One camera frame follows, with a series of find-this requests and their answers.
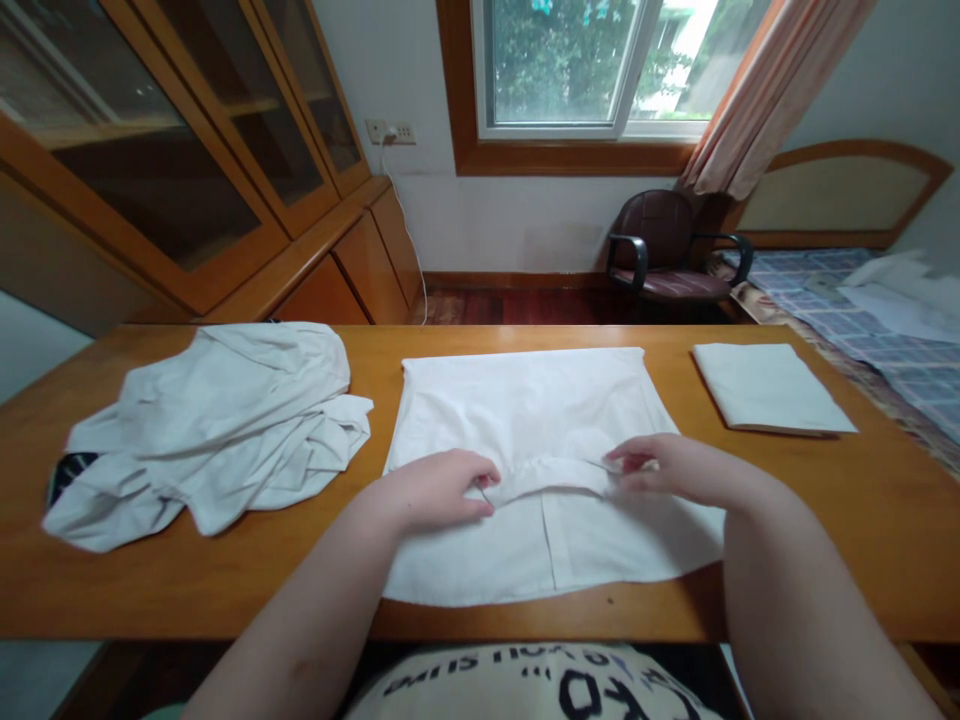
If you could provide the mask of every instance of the chair armrest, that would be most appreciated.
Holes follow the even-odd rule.
[[[737,274],[730,281],[730,287],[736,287],[750,274],[750,268],[753,266],[753,243],[747,240],[743,235],[714,235],[712,233],[698,233],[694,238],[715,238],[718,240],[730,240],[737,246],[740,252],[740,263],[737,265]]]
[[[607,276],[618,285],[623,285],[624,287],[628,287],[636,292],[640,292],[643,290],[643,283],[647,279],[647,265],[649,263],[646,243],[640,238],[631,237],[630,235],[608,235],[607,237],[610,240],[610,252],[607,254]],[[613,274],[613,261],[617,256],[617,245],[622,242],[632,245],[634,252],[636,253],[636,262],[633,266],[632,283],[629,283],[623,278],[617,277]]]

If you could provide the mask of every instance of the cabinet drawer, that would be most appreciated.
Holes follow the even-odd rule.
[[[340,268],[329,255],[290,293],[273,317],[329,325],[370,324]]]
[[[333,254],[375,325],[406,322],[407,303],[370,213],[343,236]]]
[[[383,245],[397,273],[400,289],[407,300],[407,307],[413,307],[423,292],[420,282],[420,267],[417,264],[417,251],[407,234],[403,221],[403,209],[397,196],[390,188],[371,206],[373,219],[377,222]]]

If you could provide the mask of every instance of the wooden table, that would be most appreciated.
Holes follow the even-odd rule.
[[[44,489],[70,427],[113,402],[128,370],[180,352],[193,332],[119,328],[0,408],[0,637],[234,638],[350,498],[380,475],[402,358],[637,345],[681,432],[756,463],[810,504],[892,638],[960,642],[960,487],[785,327],[343,327],[351,392],[375,402],[373,434],[319,496],[247,514],[216,538],[201,537],[184,512],[159,535],[107,555],[46,536]],[[860,434],[824,440],[727,430],[690,355],[706,342],[792,344]],[[725,635],[719,564],[671,582],[511,605],[384,601],[372,631],[376,639],[419,641]]]

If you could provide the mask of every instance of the pink curtain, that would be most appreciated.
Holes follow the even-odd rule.
[[[875,5],[876,0],[775,0],[681,183],[698,195],[746,198]]]

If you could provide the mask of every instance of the glass cabinet door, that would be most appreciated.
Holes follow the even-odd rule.
[[[297,238],[339,197],[253,11],[236,0],[132,2]]]
[[[92,0],[0,2],[0,161],[205,312],[288,243],[126,12],[118,20]],[[139,33],[149,68],[114,20]]]
[[[310,0],[241,0],[257,9],[341,195],[370,177]]]

